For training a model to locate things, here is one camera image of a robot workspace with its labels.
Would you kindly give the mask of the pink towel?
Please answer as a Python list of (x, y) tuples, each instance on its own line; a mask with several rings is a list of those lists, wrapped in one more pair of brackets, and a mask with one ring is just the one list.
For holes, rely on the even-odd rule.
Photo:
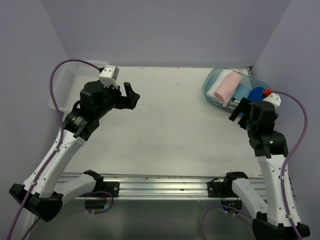
[(226, 107), (235, 93), (238, 85), (241, 83), (242, 76), (237, 72), (227, 74), (214, 91), (214, 97)]

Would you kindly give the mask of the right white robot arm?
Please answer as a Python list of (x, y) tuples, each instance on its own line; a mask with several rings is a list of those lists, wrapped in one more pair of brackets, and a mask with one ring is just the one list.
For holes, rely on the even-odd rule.
[(247, 131), (249, 144), (262, 170), (267, 200), (251, 186), (243, 172), (229, 172), (223, 179), (223, 192), (237, 196), (252, 218), (252, 230), (257, 240), (302, 240), (311, 235), (296, 209), (288, 173), (288, 150), (285, 136), (274, 130), (281, 104), (278, 92), (266, 89), (262, 101), (242, 98), (229, 120), (242, 115), (238, 124)]

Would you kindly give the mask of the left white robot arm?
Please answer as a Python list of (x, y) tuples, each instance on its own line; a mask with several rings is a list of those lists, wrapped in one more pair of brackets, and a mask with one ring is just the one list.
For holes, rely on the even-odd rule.
[(133, 110), (140, 99), (128, 82), (123, 84), (126, 95), (122, 95), (116, 82), (118, 67), (106, 65), (99, 71), (98, 80), (86, 83), (80, 91), (80, 99), (65, 116), (55, 144), (33, 174), (22, 184), (13, 184), (9, 190), (22, 208), (45, 222), (55, 218), (66, 203), (77, 197), (106, 195), (103, 177), (92, 170), (58, 184), (75, 153), (100, 126), (100, 119), (112, 109)]

